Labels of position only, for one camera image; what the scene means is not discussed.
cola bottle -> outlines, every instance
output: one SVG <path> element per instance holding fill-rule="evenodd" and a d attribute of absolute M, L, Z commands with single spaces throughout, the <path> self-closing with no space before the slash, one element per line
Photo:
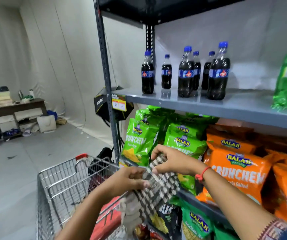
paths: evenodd
<path fill-rule="evenodd" d="M 195 63 L 191 56 L 192 47 L 186 46 L 179 64 L 178 74 L 178 95 L 187 98 L 193 91 L 193 70 Z"/>
<path fill-rule="evenodd" d="M 219 43 L 219 52 L 213 59 L 209 71 L 207 98 L 223 100 L 230 71 L 230 59 L 227 56 L 228 42 Z"/>
<path fill-rule="evenodd" d="M 201 63 L 199 60 L 199 51 L 193 52 L 193 61 L 195 63 L 195 68 L 193 70 L 193 90 L 197 90 L 199 87 L 200 73 L 201 73 Z"/>
<path fill-rule="evenodd" d="M 141 66 L 141 90 L 143 93 L 151 94 L 155 87 L 155 68 L 151 60 L 151 51 L 145 51 L 144 55 L 145 58 Z"/>
<path fill-rule="evenodd" d="M 202 90 L 208 90 L 209 70 L 210 70 L 211 63 L 213 61 L 213 56 L 214 56 L 214 51 L 210 51 L 209 58 L 207 62 L 205 63 L 204 72 L 202 75 L 202 83 L 201 83 Z"/>
<path fill-rule="evenodd" d="M 161 86 L 162 88 L 171 88 L 172 66 L 170 62 L 170 55 L 165 55 L 165 62 L 161 68 Z"/>

shopping cart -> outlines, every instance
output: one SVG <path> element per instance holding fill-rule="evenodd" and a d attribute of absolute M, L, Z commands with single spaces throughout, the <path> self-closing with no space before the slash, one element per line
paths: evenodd
<path fill-rule="evenodd" d="M 37 240 L 54 239 L 83 199 L 119 169 L 108 160 L 81 154 L 38 174 Z M 116 211 L 121 198 L 102 208 L 91 240 L 105 239 L 121 228 L 121 213 Z"/>

stack of books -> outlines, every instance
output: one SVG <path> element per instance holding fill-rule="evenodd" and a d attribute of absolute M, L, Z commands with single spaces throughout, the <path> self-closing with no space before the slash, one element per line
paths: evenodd
<path fill-rule="evenodd" d="M 0 107 L 13 105 L 10 92 L 7 87 L 0 87 Z"/>

table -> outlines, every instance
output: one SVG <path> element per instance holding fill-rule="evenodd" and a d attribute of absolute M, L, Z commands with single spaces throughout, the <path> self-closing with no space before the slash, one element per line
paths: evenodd
<path fill-rule="evenodd" d="M 28 120 L 28 121 L 25 120 L 24 122 L 18 122 L 17 119 L 16 119 L 16 116 L 14 114 L 15 112 L 24 111 L 24 110 L 28 110 L 28 109 L 36 109 L 36 108 L 41 108 L 42 114 L 44 116 L 47 115 L 47 109 L 45 107 L 45 100 L 41 99 L 41 98 L 35 98 L 34 100 L 31 100 L 28 103 L 14 104 L 14 105 L 11 105 L 11 106 L 0 107 L 0 117 L 12 115 L 13 119 L 14 119 L 14 121 L 16 123 L 17 129 L 19 130 L 18 134 L 15 134 L 13 136 L 9 136 L 7 138 L 5 138 L 3 136 L 3 139 L 7 140 L 7 139 L 9 139 L 11 137 L 21 136 L 22 133 L 21 133 L 20 125 L 26 125 L 26 124 L 37 122 L 37 119 L 31 119 L 31 120 Z"/>

blue bottle cap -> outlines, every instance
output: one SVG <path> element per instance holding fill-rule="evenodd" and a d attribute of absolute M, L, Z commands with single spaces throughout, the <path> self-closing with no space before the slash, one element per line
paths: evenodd
<path fill-rule="evenodd" d="M 228 48 L 228 41 L 223 41 L 219 43 L 219 48 Z"/>
<path fill-rule="evenodd" d="M 192 47 L 191 46 L 186 46 L 184 48 L 184 52 L 191 52 L 192 51 Z"/>

